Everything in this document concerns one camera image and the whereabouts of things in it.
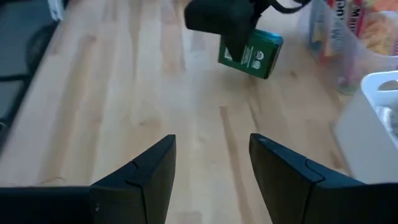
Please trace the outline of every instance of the light wood surface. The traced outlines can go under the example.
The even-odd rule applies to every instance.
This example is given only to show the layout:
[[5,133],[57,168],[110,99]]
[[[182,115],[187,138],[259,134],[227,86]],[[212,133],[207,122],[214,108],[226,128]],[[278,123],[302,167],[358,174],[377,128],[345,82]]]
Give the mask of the light wood surface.
[[271,221],[250,133],[347,171],[330,131],[343,104],[297,37],[299,14],[269,9],[259,21],[285,39],[261,80],[217,63],[219,37],[187,30],[186,4],[72,0],[1,154],[0,184],[91,184],[176,134],[167,223],[252,224]]

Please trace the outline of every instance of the wood grain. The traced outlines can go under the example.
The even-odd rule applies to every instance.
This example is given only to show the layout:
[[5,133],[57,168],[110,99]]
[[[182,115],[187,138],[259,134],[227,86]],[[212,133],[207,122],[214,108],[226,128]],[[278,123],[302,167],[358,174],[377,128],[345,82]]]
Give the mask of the wood grain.
[[330,131],[347,99],[298,40],[300,15],[261,17],[285,39],[261,80],[217,63],[220,38],[185,28],[187,2],[71,1],[1,153],[0,184],[91,184],[176,134],[167,223],[260,224],[271,220],[252,132],[348,172]]

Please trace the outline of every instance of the clear plastic bin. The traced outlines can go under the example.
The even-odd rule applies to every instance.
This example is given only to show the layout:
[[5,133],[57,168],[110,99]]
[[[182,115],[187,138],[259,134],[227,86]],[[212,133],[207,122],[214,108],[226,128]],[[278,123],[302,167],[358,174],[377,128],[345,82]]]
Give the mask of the clear plastic bin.
[[346,23],[324,0],[313,0],[303,9],[298,31],[315,60],[331,73],[338,90],[351,95],[365,75],[397,70],[398,56],[385,56],[367,49]]

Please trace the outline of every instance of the green box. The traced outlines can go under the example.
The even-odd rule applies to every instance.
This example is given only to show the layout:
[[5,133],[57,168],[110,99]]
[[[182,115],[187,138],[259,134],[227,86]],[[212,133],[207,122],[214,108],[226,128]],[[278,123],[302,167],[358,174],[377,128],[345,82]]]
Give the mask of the green box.
[[283,38],[280,35],[256,29],[250,36],[244,48],[242,61],[239,63],[232,61],[221,37],[218,62],[266,79],[274,68],[282,44]]

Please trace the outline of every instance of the white container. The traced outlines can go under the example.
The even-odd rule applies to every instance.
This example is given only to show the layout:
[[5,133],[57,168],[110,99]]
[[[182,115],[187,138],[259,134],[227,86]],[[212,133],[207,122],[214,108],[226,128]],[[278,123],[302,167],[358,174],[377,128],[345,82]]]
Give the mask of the white container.
[[[324,0],[313,0],[302,10],[297,29],[314,59],[327,68],[341,93],[353,94],[367,74],[398,69],[398,56],[367,49],[349,29],[347,20],[337,17]],[[334,56],[326,59],[326,48]]]
[[367,184],[398,182],[398,141],[383,125],[377,106],[398,110],[398,90],[379,91],[398,71],[363,78],[333,130],[354,178]]

